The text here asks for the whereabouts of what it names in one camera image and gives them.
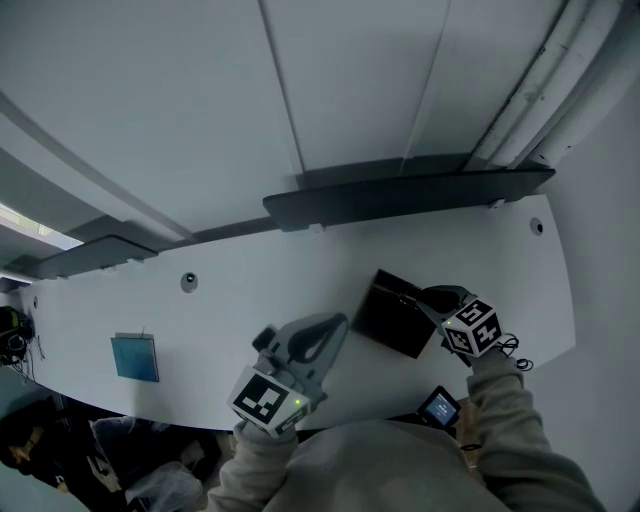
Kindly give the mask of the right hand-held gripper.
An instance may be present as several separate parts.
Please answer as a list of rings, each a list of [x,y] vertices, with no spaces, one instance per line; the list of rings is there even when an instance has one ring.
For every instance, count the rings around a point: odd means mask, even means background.
[[[462,286],[436,285],[423,294],[408,295],[434,325],[441,324],[444,341],[467,367],[502,338],[495,308]],[[450,308],[460,308],[450,316]]]

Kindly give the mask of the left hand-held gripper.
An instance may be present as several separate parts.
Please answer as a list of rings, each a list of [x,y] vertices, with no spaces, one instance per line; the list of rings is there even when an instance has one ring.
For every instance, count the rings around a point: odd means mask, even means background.
[[[227,404],[262,433],[283,436],[327,398],[322,380],[348,331],[343,313],[317,313],[281,329],[266,327],[252,342],[257,362],[243,369]]]

